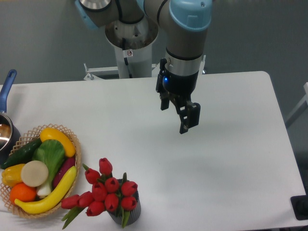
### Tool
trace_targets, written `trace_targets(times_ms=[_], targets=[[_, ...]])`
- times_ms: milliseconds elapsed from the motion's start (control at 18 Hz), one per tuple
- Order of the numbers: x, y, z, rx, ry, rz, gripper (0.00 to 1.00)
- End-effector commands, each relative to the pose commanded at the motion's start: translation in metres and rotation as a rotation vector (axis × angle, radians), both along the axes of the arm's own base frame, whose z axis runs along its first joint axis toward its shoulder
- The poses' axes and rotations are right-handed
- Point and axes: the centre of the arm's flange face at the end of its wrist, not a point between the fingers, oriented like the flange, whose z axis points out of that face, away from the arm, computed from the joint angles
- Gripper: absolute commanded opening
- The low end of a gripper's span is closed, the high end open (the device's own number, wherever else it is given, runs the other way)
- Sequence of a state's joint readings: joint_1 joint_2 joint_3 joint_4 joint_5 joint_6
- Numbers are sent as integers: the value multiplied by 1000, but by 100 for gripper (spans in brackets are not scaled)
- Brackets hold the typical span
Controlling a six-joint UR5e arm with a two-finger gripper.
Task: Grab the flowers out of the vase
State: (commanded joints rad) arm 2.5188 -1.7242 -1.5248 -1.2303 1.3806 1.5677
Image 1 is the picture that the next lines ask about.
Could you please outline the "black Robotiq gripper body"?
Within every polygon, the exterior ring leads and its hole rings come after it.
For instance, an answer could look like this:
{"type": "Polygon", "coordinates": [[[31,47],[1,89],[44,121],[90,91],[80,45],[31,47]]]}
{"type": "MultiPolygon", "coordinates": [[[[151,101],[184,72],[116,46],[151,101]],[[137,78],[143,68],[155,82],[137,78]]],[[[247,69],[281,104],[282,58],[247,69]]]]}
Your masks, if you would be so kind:
{"type": "Polygon", "coordinates": [[[159,93],[167,91],[191,99],[191,94],[195,89],[197,78],[197,72],[188,76],[179,76],[165,70],[158,74],[156,91],[159,93]]]}

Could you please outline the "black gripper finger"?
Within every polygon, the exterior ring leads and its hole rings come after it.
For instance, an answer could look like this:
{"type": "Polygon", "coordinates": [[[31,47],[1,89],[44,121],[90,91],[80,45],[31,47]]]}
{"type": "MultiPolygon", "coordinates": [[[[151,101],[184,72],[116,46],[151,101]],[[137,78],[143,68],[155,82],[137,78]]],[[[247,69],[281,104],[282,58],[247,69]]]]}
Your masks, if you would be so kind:
{"type": "Polygon", "coordinates": [[[169,99],[180,117],[180,134],[188,132],[190,128],[199,124],[201,106],[199,103],[193,103],[190,95],[171,93],[169,99]]]}
{"type": "Polygon", "coordinates": [[[160,93],[161,106],[160,109],[166,110],[169,108],[169,95],[167,92],[160,93]]]}

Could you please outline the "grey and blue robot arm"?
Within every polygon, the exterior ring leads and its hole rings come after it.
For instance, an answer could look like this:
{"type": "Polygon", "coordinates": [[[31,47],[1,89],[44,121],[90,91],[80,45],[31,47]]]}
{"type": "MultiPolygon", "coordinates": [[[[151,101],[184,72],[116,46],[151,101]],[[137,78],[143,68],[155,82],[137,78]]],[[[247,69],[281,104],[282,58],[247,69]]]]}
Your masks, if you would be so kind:
{"type": "Polygon", "coordinates": [[[191,100],[211,23],[210,0],[77,0],[75,6],[90,28],[104,27],[114,47],[120,78],[148,77],[152,44],[163,30],[166,54],[160,60],[156,91],[161,109],[174,104],[180,133],[199,123],[201,106],[191,100]]]}

